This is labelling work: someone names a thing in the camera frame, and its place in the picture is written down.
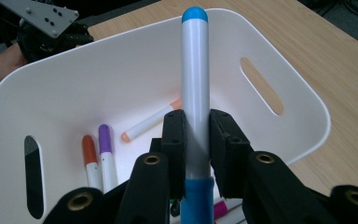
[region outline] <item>white container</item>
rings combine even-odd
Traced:
[[[327,138],[326,106],[300,74],[241,15],[206,10],[210,24],[211,108],[228,112],[255,150],[288,164]],[[87,186],[81,142],[113,130],[118,182],[161,137],[162,124],[130,143],[120,135],[180,97],[181,18],[161,21],[29,64],[0,84],[0,223],[42,223],[67,192]],[[273,113],[241,69],[246,57],[282,100]],[[44,214],[26,206],[24,138],[40,148]]]

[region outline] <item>marker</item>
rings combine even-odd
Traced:
[[[213,206],[214,219],[225,216],[231,209],[239,206],[240,204],[242,204],[242,199],[227,199],[216,203]]]
[[[101,166],[103,173],[103,193],[109,192],[117,186],[115,162],[113,160],[112,141],[109,126],[102,124],[98,128]]]
[[[186,196],[183,223],[213,223],[213,184],[209,155],[208,15],[191,7],[182,16],[182,108],[186,115]]]
[[[245,215],[242,211],[242,206],[234,208],[231,212],[227,215],[218,218],[214,224],[232,224],[232,223],[239,223],[244,221]]]
[[[89,187],[103,190],[100,168],[98,167],[97,154],[95,151],[94,140],[90,135],[84,135],[82,140],[83,158],[86,166]]]
[[[164,119],[164,116],[167,113],[170,113],[173,110],[180,109],[181,107],[182,107],[181,99],[178,99],[178,100],[170,103],[165,108],[159,110],[159,112],[155,113],[154,115],[141,121],[137,125],[133,126],[132,128],[128,129],[126,132],[124,132],[121,135],[121,140],[123,140],[126,143],[129,143],[132,139],[134,139],[139,134],[146,132],[147,130],[156,126],[158,123],[162,122],[162,120]]]

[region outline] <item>orange marker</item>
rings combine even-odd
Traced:
[[[138,123],[137,125],[133,126],[132,128],[128,129],[126,132],[124,132],[121,135],[121,140],[123,140],[126,143],[130,142],[133,138],[135,138],[139,134],[146,132],[147,130],[153,128],[158,123],[160,123],[164,119],[164,116],[167,113],[170,113],[173,110],[180,109],[181,107],[182,107],[181,99],[178,99],[170,103],[170,105],[161,109],[159,112],[155,113],[154,115],[150,116],[149,118],[143,120],[142,122]]]
[[[84,165],[86,166],[89,187],[103,190],[100,168],[98,167],[97,153],[91,135],[85,135],[82,140]]]

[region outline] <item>oval hole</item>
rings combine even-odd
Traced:
[[[27,207],[31,216],[39,219],[43,216],[43,187],[40,167],[39,146],[30,135],[24,140]]]
[[[241,68],[271,111],[274,114],[281,116],[284,111],[281,98],[258,72],[252,62],[246,57],[241,58]]]

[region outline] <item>wood tabletop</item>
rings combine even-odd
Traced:
[[[325,195],[358,186],[358,41],[296,0],[163,0],[89,28],[95,39],[178,17],[193,6],[240,13],[306,79],[327,105],[332,130],[325,144],[292,171]]]

